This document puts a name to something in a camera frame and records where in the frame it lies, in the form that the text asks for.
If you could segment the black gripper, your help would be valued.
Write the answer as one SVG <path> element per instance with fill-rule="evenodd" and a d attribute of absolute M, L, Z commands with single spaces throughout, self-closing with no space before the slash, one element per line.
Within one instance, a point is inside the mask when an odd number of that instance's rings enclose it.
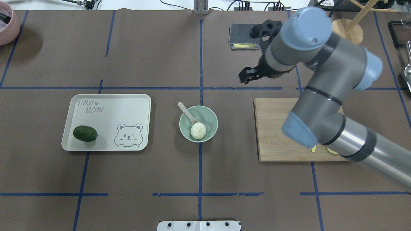
<path fill-rule="evenodd" d="M 245 67 L 238 74 L 240 82 L 247 85 L 249 82 L 261 78 L 276 79 L 289 73 L 295 68 L 295 65 L 286 65 L 280 62 L 259 61 L 256 67 Z"/>

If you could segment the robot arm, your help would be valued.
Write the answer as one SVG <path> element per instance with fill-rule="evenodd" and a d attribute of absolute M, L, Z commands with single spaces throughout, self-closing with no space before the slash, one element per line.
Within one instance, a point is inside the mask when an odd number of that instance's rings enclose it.
<path fill-rule="evenodd" d="M 352 90 L 363 91 L 379 78 L 379 57 L 333 32 L 330 17 L 315 6 L 285 22 L 254 24 L 249 36 L 260 40 L 262 56 L 239 73 L 241 83 L 279 78 L 298 63 L 314 72 L 282 125 L 286 136 L 306 148 L 323 144 L 410 191 L 410 151 L 338 112 Z"/>

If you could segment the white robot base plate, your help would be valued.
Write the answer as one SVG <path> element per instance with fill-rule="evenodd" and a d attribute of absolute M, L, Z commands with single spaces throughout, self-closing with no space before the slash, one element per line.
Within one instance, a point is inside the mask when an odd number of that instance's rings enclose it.
<path fill-rule="evenodd" d="M 240 221 L 163 221 L 157 225 L 157 231 L 241 231 Z"/>

